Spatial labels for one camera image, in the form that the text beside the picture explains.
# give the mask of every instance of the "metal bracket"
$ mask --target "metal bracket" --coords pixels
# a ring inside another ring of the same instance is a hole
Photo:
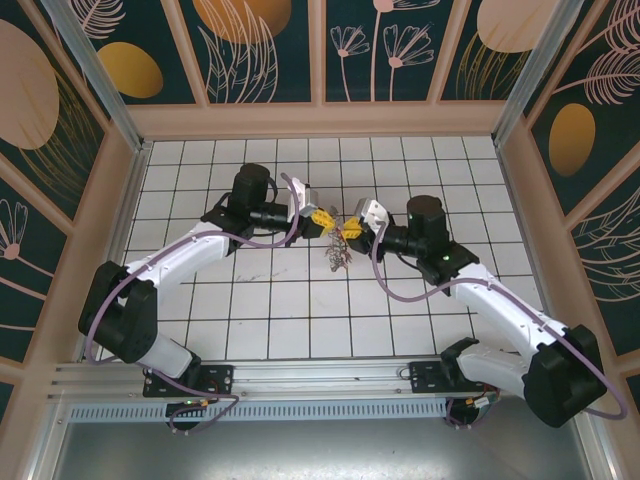
[[[160,377],[147,371],[144,372],[144,388],[142,396],[146,398],[176,398],[195,397],[183,392],[162,380]],[[231,393],[233,385],[232,365],[203,365],[199,372],[198,381],[193,386],[194,390],[200,392],[211,392],[211,394]]]
[[[409,378],[413,393],[477,394],[484,391],[482,382],[469,382],[466,380],[455,384],[449,382],[439,360],[411,362],[409,364]]]

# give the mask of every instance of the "orange circle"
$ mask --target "orange circle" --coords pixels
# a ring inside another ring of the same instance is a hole
[[[209,30],[231,43],[258,43],[252,17],[259,18],[275,37],[285,29],[291,18],[291,0],[193,0],[193,6]]]

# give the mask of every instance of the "grid floor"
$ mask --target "grid floor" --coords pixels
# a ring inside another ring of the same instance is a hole
[[[245,162],[308,181],[321,206],[335,206],[346,216],[358,199],[375,197],[406,225],[407,200],[436,195],[455,240],[541,308],[489,137],[156,142],[125,261],[149,255],[192,228],[230,190]],[[281,195],[285,201],[286,189]],[[204,360],[437,354],[465,336],[512,350],[483,318],[445,295],[414,304],[389,299],[365,256],[354,254],[348,271],[332,273],[327,245],[323,238],[273,251],[242,248],[166,295],[160,331]],[[401,295],[430,288],[391,255],[383,274]]]

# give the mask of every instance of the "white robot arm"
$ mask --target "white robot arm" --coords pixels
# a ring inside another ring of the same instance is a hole
[[[468,380],[511,392],[551,426],[564,424],[604,395],[605,385],[556,338],[568,341],[602,371],[596,338],[587,328],[568,328],[501,284],[478,257],[450,239],[440,199],[414,197],[407,203],[407,214],[408,226],[398,226],[376,200],[362,199],[343,236],[351,248],[375,255],[377,262],[385,253],[416,258],[416,267],[429,284],[482,315],[518,352],[462,339],[441,354],[443,371],[452,385]]]
[[[274,188],[274,201],[266,202],[269,185]],[[317,194],[309,185],[291,180],[288,205],[275,203],[274,185],[266,168],[244,165],[232,191],[183,237],[128,265],[106,262],[100,266],[78,324],[88,343],[95,338],[124,362],[139,363],[193,388],[200,358],[158,332],[157,307],[162,297],[199,269],[233,253],[254,236],[256,228],[291,233],[295,226],[290,240],[280,242],[289,246],[300,237],[323,236],[335,226],[331,216],[317,207]]]

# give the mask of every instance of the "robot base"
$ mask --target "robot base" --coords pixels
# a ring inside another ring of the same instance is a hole
[[[144,371],[144,376],[142,396],[146,398],[203,397],[203,395],[190,395],[178,390],[147,370]],[[229,394],[232,385],[232,365],[203,365],[200,367],[197,380],[191,388],[200,392],[211,392],[212,395],[216,393]]]

